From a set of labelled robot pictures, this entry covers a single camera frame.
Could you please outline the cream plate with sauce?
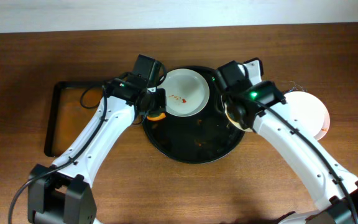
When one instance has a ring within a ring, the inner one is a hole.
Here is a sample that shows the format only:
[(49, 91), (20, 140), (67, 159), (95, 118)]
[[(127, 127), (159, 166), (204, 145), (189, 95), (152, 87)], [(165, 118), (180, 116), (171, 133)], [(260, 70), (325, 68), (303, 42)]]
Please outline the cream plate with sauce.
[(228, 110), (227, 110), (227, 104), (226, 103), (224, 103), (224, 112), (225, 112), (225, 115), (226, 115), (227, 119), (229, 120), (229, 122), (232, 125), (234, 125), (237, 129), (240, 129), (241, 131), (245, 131), (245, 132), (248, 132), (248, 133), (253, 132), (252, 128), (242, 128), (241, 125), (238, 122), (236, 122), (233, 119), (231, 119), (231, 117), (229, 116)]

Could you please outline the orange green scrub sponge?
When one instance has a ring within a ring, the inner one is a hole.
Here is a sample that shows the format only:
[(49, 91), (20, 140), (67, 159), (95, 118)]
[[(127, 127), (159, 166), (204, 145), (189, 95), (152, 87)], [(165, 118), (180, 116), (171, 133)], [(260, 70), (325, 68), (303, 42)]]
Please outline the orange green scrub sponge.
[(160, 121), (162, 119), (166, 118), (166, 114), (165, 113), (160, 113), (160, 114), (149, 114), (147, 115), (147, 119), (149, 121)]

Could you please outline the grey-white plate with sauce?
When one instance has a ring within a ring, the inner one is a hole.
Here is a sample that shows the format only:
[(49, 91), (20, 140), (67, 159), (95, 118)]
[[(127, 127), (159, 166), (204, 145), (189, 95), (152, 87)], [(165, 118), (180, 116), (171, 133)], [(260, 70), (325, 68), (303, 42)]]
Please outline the grey-white plate with sauce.
[(158, 88), (165, 90), (166, 112), (177, 117), (189, 117), (199, 113), (209, 100), (210, 90), (206, 79), (187, 68), (168, 72)]

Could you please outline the white plate with sauce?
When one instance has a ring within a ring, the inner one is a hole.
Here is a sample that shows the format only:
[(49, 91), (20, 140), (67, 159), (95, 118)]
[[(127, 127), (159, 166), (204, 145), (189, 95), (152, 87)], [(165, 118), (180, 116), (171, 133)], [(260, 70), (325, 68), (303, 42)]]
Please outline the white plate with sauce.
[(292, 118), (299, 121), (317, 141), (328, 133), (330, 115), (319, 98), (303, 91), (288, 92), (284, 96), (290, 104)]

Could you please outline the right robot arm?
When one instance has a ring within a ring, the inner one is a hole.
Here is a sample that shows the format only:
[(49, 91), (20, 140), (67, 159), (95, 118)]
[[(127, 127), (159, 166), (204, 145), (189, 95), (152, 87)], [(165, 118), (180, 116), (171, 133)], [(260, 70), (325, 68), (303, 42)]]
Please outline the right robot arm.
[(268, 141), (307, 188), (316, 210), (289, 212), (276, 223), (358, 223), (358, 177), (338, 163), (307, 132), (274, 82), (262, 80), (258, 58), (231, 61), (213, 81), (228, 120)]

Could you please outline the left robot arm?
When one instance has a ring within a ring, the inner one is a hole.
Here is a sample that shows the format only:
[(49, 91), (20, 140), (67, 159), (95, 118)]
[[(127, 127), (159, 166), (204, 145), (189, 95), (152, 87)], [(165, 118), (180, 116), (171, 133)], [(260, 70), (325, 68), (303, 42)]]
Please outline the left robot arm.
[(28, 190), (29, 223), (97, 223), (92, 186), (118, 137), (140, 116), (165, 111), (167, 76), (162, 62), (139, 55), (134, 68), (100, 83), (96, 112), (73, 144), (51, 166), (37, 164), (22, 186)]

